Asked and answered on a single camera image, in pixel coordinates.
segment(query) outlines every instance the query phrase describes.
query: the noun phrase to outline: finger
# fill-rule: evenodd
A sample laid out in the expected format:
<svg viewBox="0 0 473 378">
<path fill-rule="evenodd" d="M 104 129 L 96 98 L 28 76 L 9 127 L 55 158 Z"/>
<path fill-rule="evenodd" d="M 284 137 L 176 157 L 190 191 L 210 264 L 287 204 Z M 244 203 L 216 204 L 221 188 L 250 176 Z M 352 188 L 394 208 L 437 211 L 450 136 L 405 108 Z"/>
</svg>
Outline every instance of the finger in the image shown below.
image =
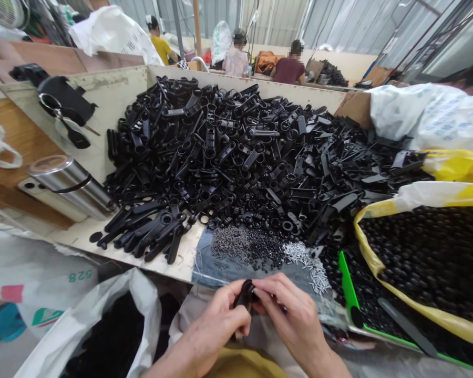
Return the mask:
<svg viewBox="0 0 473 378">
<path fill-rule="evenodd" d="M 254 286 L 258 289 L 264 290 L 269 294 L 273 294 L 281 301 L 288 309 L 294 309 L 298 307 L 298 303 L 302 303 L 302 300 L 293 294 L 283 283 L 274 280 L 252 280 Z"/>
<path fill-rule="evenodd" d="M 278 332 L 287 332 L 290 328 L 289 321 L 270 294 L 257 287 L 254 289 L 254 293 L 259 299 L 261 299 L 261 303 L 263 303 L 268 315 L 272 318 L 273 324 L 277 328 Z"/>
<path fill-rule="evenodd" d="M 232 283 L 229 283 L 228 285 L 223 286 L 217 290 L 214 294 L 214 298 L 212 299 L 214 305 L 216 305 L 218 308 L 223 307 L 225 310 L 229 310 L 230 306 L 232 306 L 233 302 L 235 302 L 238 294 L 240 294 L 240 291 L 242 291 L 242 285 L 244 282 L 245 280 L 233 281 Z"/>
<path fill-rule="evenodd" d="M 247 309 L 242 306 L 236 306 L 233 310 L 228 311 L 226 317 L 225 330 L 228 334 L 228 338 L 236 330 L 247 336 L 251 327 L 251 315 Z"/>
<path fill-rule="evenodd" d="M 252 303 L 251 305 L 259 315 L 266 315 L 266 308 L 261 302 Z"/>
<path fill-rule="evenodd" d="M 266 277 L 265 280 L 271 280 L 271 281 L 277 281 L 286 286 L 292 293 L 294 293 L 297 296 L 300 297 L 305 297 L 305 295 L 308 295 L 306 292 L 304 292 L 302 289 L 300 289 L 298 286 L 294 284 L 293 281 L 289 279 L 288 276 L 286 276 L 284 273 L 279 272 L 277 274 L 274 274 L 273 276 Z"/>
</svg>

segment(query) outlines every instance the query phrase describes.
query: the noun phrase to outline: pink shirt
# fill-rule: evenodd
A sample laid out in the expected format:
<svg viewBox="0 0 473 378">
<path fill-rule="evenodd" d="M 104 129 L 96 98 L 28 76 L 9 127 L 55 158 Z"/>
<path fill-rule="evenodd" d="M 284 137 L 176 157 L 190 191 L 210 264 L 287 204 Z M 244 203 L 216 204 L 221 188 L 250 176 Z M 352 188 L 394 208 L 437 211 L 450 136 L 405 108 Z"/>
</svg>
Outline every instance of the pink shirt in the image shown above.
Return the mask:
<svg viewBox="0 0 473 378">
<path fill-rule="evenodd" d="M 249 60 L 245 51 L 240 51 L 235 47 L 231 47 L 222 63 L 222 69 L 228 76 L 247 77 Z"/>
</svg>

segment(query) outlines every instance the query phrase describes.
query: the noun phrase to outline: black rubber grommet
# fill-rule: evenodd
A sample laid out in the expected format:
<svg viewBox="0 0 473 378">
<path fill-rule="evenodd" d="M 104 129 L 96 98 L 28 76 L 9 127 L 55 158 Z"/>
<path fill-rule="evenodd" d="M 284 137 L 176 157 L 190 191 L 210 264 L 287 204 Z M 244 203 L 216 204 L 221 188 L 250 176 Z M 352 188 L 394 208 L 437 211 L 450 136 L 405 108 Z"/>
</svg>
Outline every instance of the black rubber grommet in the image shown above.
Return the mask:
<svg viewBox="0 0 473 378">
<path fill-rule="evenodd" d="M 94 234 L 92 234 L 90 237 L 89 237 L 89 241 L 91 243 L 96 243 L 97 241 L 99 241 L 101 238 L 103 237 L 103 234 L 98 231 L 98 232 L 95 232 Z"/>
</svg>

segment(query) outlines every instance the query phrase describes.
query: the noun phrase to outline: woven plastic bag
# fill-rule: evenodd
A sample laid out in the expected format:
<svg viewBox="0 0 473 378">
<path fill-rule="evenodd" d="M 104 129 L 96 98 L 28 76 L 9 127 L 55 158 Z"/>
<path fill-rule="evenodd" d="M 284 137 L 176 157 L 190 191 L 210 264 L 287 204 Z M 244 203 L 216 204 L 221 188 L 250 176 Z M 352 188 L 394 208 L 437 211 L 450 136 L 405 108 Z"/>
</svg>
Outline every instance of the woven plastic bag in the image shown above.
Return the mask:
<svg viewBox="0 0 473 378">
<path fill-rule="evenodd" d="M 366 206 L 354 219 L 359 247 L 375 278 L 385 268 L 385 265 L 373 252 L 363 230 L 359 227 L 358 223 L 361 219 L 398 214 L 423 205 L 431 207 L 473 206 L 473 152 L 431 151 L 426 157 L 423 169 L 434 175 L 437 180 L 444 181 L 416 182 L 402 186 L 394 198 Z M 388 283 L 380 282 L 426 318 L 473 343 L 473 322 L 439 309 L 423 306 Z"/>
</svg>

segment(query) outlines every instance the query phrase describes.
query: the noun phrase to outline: wire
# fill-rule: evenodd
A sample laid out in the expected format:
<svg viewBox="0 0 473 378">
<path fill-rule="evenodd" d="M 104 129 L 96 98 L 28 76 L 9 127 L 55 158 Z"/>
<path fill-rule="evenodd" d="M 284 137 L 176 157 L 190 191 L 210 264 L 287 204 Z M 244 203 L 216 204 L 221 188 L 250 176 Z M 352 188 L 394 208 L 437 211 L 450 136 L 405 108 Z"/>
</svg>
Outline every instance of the wire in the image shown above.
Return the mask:
<svg viewBox="0 0 473 378">
<path fill-rule="evenodd" d="M 186 29 L 188 30 L 189 34 L 191 34 L 191 36 L 194 38 L 194 41 L 196 41 L 196 38 L 194 37 L 193 32 L 191 31 L 191 29 L 188 26 L 188 23 L 186 22 L 186 17 L 184 16 L 184 11 L 182 10 L 184 6 L 180 6 L 179 0 L 177 0 L 177 6 L 179 7 L 180 14 L 182 16 L 182 19 L 184 20 L 184 25 L 186 26 Z"/>
<path fill-rule="evenodd" d="M 258 5 L 256 6 L 256 11 L 259 9 L 259 0 L 258 0 Z M 255 42 L 255 38 L 256 38 L 256 29 L 258 27 L 258 20 L 256 19 L 255 23 L 254 23 L 254 33 L 252 34 L 252 47 L 251 47 L 251 61 L 252 61 L 252 53 L 254 51 L 254 42 Z"/>
<path fill-rule="evenodd" d="M 427 45 L 424 45 L 421 48 L 417 49 L 416 55 L 419 54 L 421 51 L 425 50 L 426 48 L 430 47 L 431 45 L 435 44 L 440 39 L 440 37 L 444 36 L 445 34 L 450 33 L 451 31 L 453 31 L 454 29 L 456 29 L 459 26 L 462 26 L 464 23 L 466 23 L 467 21 L 470 21 L 472 18 L 473 18 L 473 14 L 471 16 L 469 16 L 468 18 L 465 18 L 460 23 L 455 24 L 450 29 L 444 31 L 443 33 L 438 34 L 436 37 L 434 37 L 434 39 L 430 43 L 428 43 Z"/>
<path fill-rule="evenodd" d="M 308 60 L 307 64 L 312 60 L 312 58 L 314 57 L 315 52 L 317 51 L 317 44 L 319 43 L 319 38 L 321 37 L 321 34 L 324 31 L 324 28 L 326 27 L 327 21 L 330 19 L 331 11 L 333 10 L 333 5 L 334 4 L 335 4 L 335 2 L 333 1 L 333 3 L 331 4 L 330 12 L 327 15 L 326 22 L 324 23 L 324 26 L 322 27 L 321 31 L 319 32 L 319 35 L 317 36 L 317 40 L 315 41 L 315 45 L 314 45 L 314 49 L 312 51 L 312 55 L 310 56 L 310 59 Z"/>
<path fill-rule="evenodd" d="M 252 15 L 253 15 L 252 11 L 254 10 L 255 5 L 256 5 L 256 0 L 254 0 L 254 3 L 252 4 L 251 15 L 249 16 L 249 19 L 247 20 L 247 23 L 245 24 L 245 35 L 247 35 L 247 32 L 248 32 L 247 28 L 249 27 L 249 22 L 251 21 L 251 18 L 252 18 Z"/>
</svg>

